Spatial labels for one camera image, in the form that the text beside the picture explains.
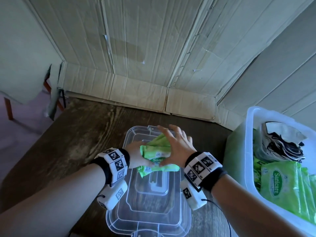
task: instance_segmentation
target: translucent plastic container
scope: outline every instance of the translucent plastic container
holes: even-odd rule
[[[149,142],[161,133],[155,126],[134,126],[123,147],[135,141]],[[191,209],[180,189],[178,172],[155,171],[141,178],[128,170],[128,190],[116,207],[106,212],[108,227],[117,234],[137,237],[185,236],[191,227]]]
[[[309,174],[316,174],[316,132],[288,116],[257,106],[248,109],[246,120],[227,138],[223,167],[231,177],[265,205],[306,234],[316,236],[315,225],[264,199],[254,185],[252,130],[253,128],[257,129],[261,123],[267,121],[282,122],[298,129],[307,136],[307,139],[303,141],[305,145],[302,150],[306,158],[302,160],[302,166],[308,168]]]

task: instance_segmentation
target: wooden table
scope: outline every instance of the wooden table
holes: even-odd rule
[[[42,137],[29,149],[4,179],[0,190],[1,211],[14,206],[55,180],[87,165],[97,153],[121,147],[130,127],[140,125],[180,126],[192,136],[199,151],[211,152],[220,162],[230,130],[210,122],[73,99]],[[207,198],[211,194],[205,191]],[[86,236],[118,236],[105,222],[105,210],[94,201],[73,227]],[[229,236],[221,211],[211,203],[192,211],[188,236]]]

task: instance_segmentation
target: person's right hand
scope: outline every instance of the person's right hand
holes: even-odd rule
[[[190,157],[190,155],[196,152],[196,149],[192,144],[192,137],[187,137],[185,132],[176,125],[169,126],[175,131],[176,137],[172,135],[168,128],[164,128],[160,125],[157,126],[158,129],[167,137],[171,146],[170,157],[160,162],[159,166],[162,167],[169,164],[176,164],[177,166],[184,168],[186,160]]]

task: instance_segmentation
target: wire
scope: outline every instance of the wire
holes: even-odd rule
[[[216,206],[222,211],[222,209],[221,209],[217,204],[215,204],[213,201],[208,200],[208,199],[201,199],[201,200],[202,200],[202,201],[211,202],[212,204],[216,205]],[[228,222],[228,219],[226,219],[226,220],[227,220],[228,227],[229,227],[229,236],[232,237],[232,230],[231,230],[231,228],[230,228],[230,223]]]

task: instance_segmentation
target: clear plastic lid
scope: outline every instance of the clear plastic lid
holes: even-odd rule
[[[134,141],[149,142],[160,135],[155,126],[134,126],[123,147]],[[128,190],[116,207],[106,212],[108,227],[131,236],[185,236],[191,227],[191,209],[180,189],[183,169],[155,171],[143,178],[137,169],[128,170]]]

